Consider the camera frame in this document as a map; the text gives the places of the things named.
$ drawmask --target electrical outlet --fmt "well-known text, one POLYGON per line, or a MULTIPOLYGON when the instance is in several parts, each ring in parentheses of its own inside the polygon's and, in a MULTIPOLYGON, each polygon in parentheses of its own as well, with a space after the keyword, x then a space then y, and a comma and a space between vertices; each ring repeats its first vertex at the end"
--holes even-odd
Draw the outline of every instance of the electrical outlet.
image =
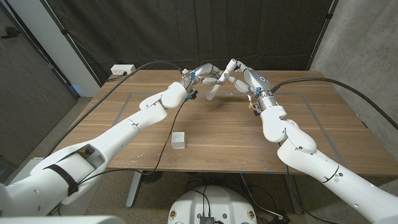
POLYGON ((123 75, 127 72, 127 75, 132 73, 136 67, 134 65, 113 65, 111 68, 112 75, 123 75))

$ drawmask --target concrete wall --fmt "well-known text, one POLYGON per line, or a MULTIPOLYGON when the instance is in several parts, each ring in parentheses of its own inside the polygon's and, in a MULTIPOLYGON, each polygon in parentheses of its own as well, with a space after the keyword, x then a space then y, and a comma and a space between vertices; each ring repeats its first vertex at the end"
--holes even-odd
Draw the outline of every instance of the concrete wall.
MULTIPOLYGON (((398 122, 398 1, 339 1, 310 69, 364 93, 398 122)), ((398 161, 398 131, 360 97, 336 89, 398 161)))

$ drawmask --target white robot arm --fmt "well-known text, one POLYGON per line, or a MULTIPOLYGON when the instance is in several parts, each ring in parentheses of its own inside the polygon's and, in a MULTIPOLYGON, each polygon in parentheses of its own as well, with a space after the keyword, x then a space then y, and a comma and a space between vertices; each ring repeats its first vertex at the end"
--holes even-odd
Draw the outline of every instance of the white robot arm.
MULTIPOLYGON (((299 129, 296 122, 282 120, 286 116, 285 109, 269 92, 268 79, 243 63, 237 63, 239 72, 244 73, 245 81, 250 84, 245 93, 253 94, 256 90, 258 104, 254 107, 262 119, 264 137, 270 142, 284 141, 277 151, 282 162, 320 181, 371 223, 398 223, 398 197, 377 188, 320 152, 315 141, 299 129)), ((231 75, 225 76, 236 85, 231 75)))
POLYGON ((23 180, 7 187, 0 184, 0 216, 46 216, 58 203, 72 203, 98 180, 89 178, 103 172, 138 134, 162 121, 167 116, 166 109, 177 107, 183 100, 194 99, 196 83, 201 80, 207 85, 222 85, 216 79, 220 76, 220 70, 212 64, 202 65, 181 81, 172 83, 167 90, 145 99, 139 105, 140 111, 97 138, 53 153, 23 180), (208 73, 215 78, 205 78, 208 73))

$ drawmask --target small white block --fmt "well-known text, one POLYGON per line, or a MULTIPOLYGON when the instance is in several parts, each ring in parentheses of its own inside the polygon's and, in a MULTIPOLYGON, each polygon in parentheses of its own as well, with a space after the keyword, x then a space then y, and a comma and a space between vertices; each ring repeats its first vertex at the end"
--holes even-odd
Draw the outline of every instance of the small white block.
POLYGON ((172 133, 173 149, 185 149, 185 132, 172 133))

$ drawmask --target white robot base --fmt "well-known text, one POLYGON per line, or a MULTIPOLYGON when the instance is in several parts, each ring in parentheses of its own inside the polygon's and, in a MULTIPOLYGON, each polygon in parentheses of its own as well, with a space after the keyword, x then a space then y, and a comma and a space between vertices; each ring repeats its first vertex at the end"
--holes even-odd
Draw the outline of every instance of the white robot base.
POLYGON ((207 199, 210 204, 210 217, 214 218, 214 221, 221 221, 224 224, 257 223, 253 207, 240 194, 225 187, 209 185, 205 190, 206 199, 201 194, 204 189, 205 186, 198 187, 194 189, 197 192, 190 190, 177 199, 170 209, 167 223, 201 223, 201 219, 204 222, 205 217, 209 216, 207 199))

